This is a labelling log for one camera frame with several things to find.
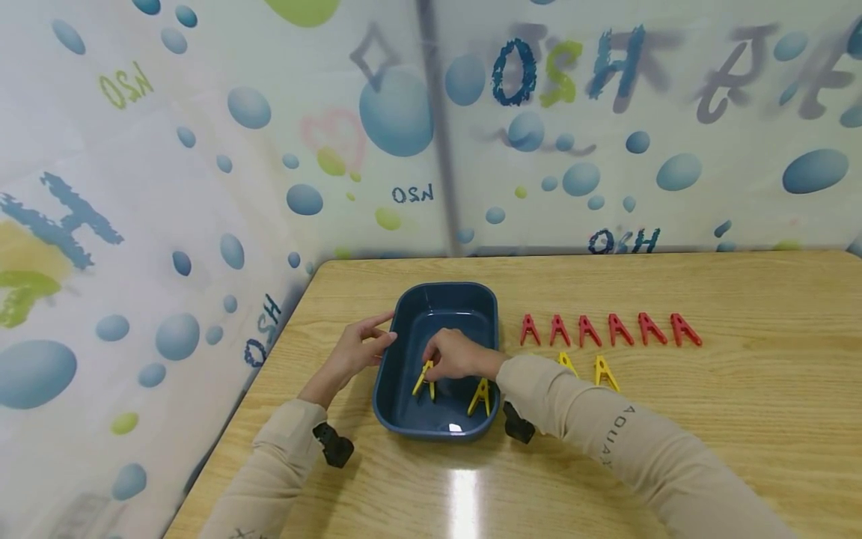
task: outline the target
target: hand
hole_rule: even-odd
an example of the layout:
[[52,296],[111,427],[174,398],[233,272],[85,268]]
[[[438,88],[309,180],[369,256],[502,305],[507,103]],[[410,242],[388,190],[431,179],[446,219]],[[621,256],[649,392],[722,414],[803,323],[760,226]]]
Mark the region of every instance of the hand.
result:
[[434,366],[425,373],[428,382],[466,376],[480,376],[493,381],[508,358],[502,352],[471,341],[459,329],[444,328],[428,341],[422,354],[422,363],[434,361]]
[[379,365],[381,355],[398,335],[376,326],[391,320],[394,314],[390,310],[348,324],[323,366],[311,377],[297,398],[328,408],[335,394],[344,389],[347,382],[362,369]]

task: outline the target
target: yellow clothespin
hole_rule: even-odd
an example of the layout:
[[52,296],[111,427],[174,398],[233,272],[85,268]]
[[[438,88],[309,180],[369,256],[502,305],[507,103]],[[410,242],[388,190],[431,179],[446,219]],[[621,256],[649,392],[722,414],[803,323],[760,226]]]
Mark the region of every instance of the yellow clothespin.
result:
[[578,376],[578,371],[575,370],[575,366],[572,365],[572,360],[569,359],[568,354],[566,354],[565,352],[559,353],[559,358],[557,358],[557,363],[559,363],[563,367],[569,367],[572,370],[572,372],[575,373],[575,376],[577,378],[580,378],[580,376]]
[[473,393],[473,400],[470,401],[470,407],[467,408],[467,416],[472,417],[473,412],[476,411],[476,405],[479,404],[479,401],[483,400],[485,402],[485,413],[490,417],[490,396],[488,394],[488,380],[482,378],[479,381],[479,387],[476,388],[476,392]]
[[[425,361],[425,365],[422,366],[422,374],[419,375],[419,379],[416,381],[416,385],[413,386],[413,396],[415,397],[419,390],[422,389],[422,382],[425,382],[425,373],[428,372],[428,369],[434,366],[434,362],[431,360]],[[437,397],[434,392],[434,382],[428,383],[428,391],[431,393],[431,400]]]
[[608,367],[608,362],[604,360],[603,355],[596,356],[596,381],[593,382],[596,385],[600,385],[602,383],[602,376],[608,379],[608,384],[614,389],[615,392],[620,392],[620,386],[616,383],[616,378],[614,378],[614,374],[610,371],[610,367]]

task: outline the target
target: blue bubble print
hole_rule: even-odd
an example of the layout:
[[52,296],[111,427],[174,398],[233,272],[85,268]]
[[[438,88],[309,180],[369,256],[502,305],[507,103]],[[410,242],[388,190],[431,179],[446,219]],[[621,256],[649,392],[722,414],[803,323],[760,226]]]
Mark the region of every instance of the blue bubble print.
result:
[[446,70],[446,94],[456,105],[472,105],[482,95],[484,81],[482,60],[474,54],[459,56]]
[[589,195],[596,187],[601,173],[592,163],[577,163],[563,174],[563,191],[573,197]]
[[147,488],[147,472],[144,471],[143,466],[135,462],[120,468],[110,489],[110,495],[122,502],[137,496],[145,488]]
[[509,144],[521,152],[533,152],[539,149],[545,138],[545,124],[539,115],[528,110],[522,112],[509,124]]
[[846,128],[862,126],[862,107],[851,107],[845,110],[838,121]]
[[155,387],[162,383],[167,369],[161,363],[150,363],[138,373],[138,383],[144,387]]
[[720,237],[722,237],[722,236],[723,236],[723,235],[724,235],[728,230],[730,230],[730,227],[731,227],[731,226],[733,226],[733,223],[728,219],[727,221],[725,221],[725,222],[723,222],[722,224],[720,224],[720,225],[718,225],[717,227],[715,227],[715,230],[713,231],[713,234],[715,235],[715,237],[716,237],[716,238],[720,238]]
[[591,210],[600,210],[604,207],[604,197],[602,195],[593,195],[590,197],[590,200],[587,201],[587,208]]
[[674,155],[661,166],[655,181],[665,191],[681,191],[694,185],[702,171],[703,166],[696,155]]
[[185,40],[179,30],[176,28],[162,28],[162,43],[165,44],[167,50],[174,54],[182,54],[189,48],[189,43]]
[[173,315],[156,329],[156,349],[166,360],[180,361],[189,357],[197,348],[201,338],[201,327],[189,313]]
[[227,155],[217,155],[215,157],[215,164],[225,174],[230,174],[230,171],[234,170],[234,162]]
[[249,129],[263,128],[272,119],[272,111],[266,97],[248,86],[233,88],[229,92],[228,111],[237,123]]
[[434,138],[428,89],[397,68],[387,69],[378,81],[379,91],[368,82],[359,95],[359,118],[368,138],[389,155],[420,153]]
[[109,315],[96,324],[96,336],[103,341],[119,341],[128,334],[128,320],[123,315]]
[[56,341],[22,341],[0,352],[0,404],[29,410],[65,390],[78,370],[75,354]]
[[197,142],[197,137],[195,137],[195,134],[189,128],[177,128],[177,137],[185,147],[194,147],[195,142]]
[[224,304],[225,312],[236,312],[236,296],[234,296],[233,294],[228,294],[227,296],[225,296],[222,303]]
[[643,154],[649,149],[649,134],[646,131],[635,131],[626,139],[626,149],[632,154]]
[[281,156],[281,162],[284,166],[291,170],[299,166],[299,159],[294,154],[284,154]]
[[822,191],[840,182],[849,167],[847,156],[838,150],[824,148],[808,152],[784,170],[784,189],[794,195]]
[[554,144],[560,152],[568,152],[575,146],[575,136],[571,133],[564,133],[557,137],[557,142]]
[[191,273],[191,259],[189,255],[182,251],[174,251],[172,258],[173,269],[177,270],[177,273],[180,275],[188,277],[189,273]]
[[222,259],[233,269],[242,269],[246,265],[246,251],[235,235],[223,234],[219,250],[222,251]]
[[132,3],[147,15],[156,15],[161,11],[160,0],[132,0]]
[[51,29],[59,42],[63,44],[63,47],[66,47],[75,54],[84,54],[87,52],[87,47],[84,44],[84,40],[81,39],[81,35],[68,22],[54,19],[51,22]]
[[772,50],[772,56],[775,56],[775,60],[779,62],[790,61],[802,54],[807,46],[808,36],[805,32],[790,32],[778,40],[775,49]]
[[323,197],[311,185],[296,184],[287,190],[287,207],[301,216],[313,216],[323,209]]
[[223,335],[224,330],[222,329],[222,326],[210,326],[209,329],[207,329],[207,344],[215,346],[222,339]]
[[506,212],[499,206],[494,206],[485,212],[485,221],[491,224],[500,224],[506,218]]
[[461,229],[458,231],[458,234],[456,234],[456,236],[458,237],[458,242],[465,245],[473,241],[473,237],[475,237],[475,235],[476,231],[473,229]]
[[177,15],[177,20],[186,28],[194,28],[197,26],[197,13],[189,6],[180,4],[174,11]]
[[557,188],[557,179],[554,176],[546,176],[541,180],[541,189],[543,191],[553,191]]

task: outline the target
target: beige sleeve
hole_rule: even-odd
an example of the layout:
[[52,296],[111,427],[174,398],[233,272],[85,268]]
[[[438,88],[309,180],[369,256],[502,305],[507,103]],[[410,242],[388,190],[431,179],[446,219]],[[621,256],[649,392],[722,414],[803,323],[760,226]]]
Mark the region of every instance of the beige sleeve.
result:
[[576,446],[634,489],[672,537],[794,537],[696,436],[553,361],[506,361],[497,383],[543,433]]
[[326,421],[317,404],[291,400],[254,437],[253,451],[215,502],[200,537],[276,539],[322,446],[311,430]]

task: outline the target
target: table surface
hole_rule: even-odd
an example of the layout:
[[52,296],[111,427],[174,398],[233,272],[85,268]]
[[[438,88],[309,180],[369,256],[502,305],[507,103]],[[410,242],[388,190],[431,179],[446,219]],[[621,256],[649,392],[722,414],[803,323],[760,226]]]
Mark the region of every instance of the table surface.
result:
[[[862,260],[842,252],[344,260],[321,266],[169,529],[197,536],[254,435],[322,364],[347,323],[394,307],[413,285],[473,280],[497,295],[500,348],[585,378],[601,352],[622,393],[700,436],[800,536],[862,536]],[[640,341],[637,314],[665,331]],[[519,346],[532,313],[543,346]],[[617,313],[635,345],[547,346],[559,313],[577,340],[588,315],[606,339]],[[703,346],[673,344],[681,313]],[[600,465],[548,436],[523,445],[503,414],[468,445],[390,433],[371,407],[376,370],[337,397],[329,422],[356,446],[323,458],[290,514],[290,537],[665,536]]]

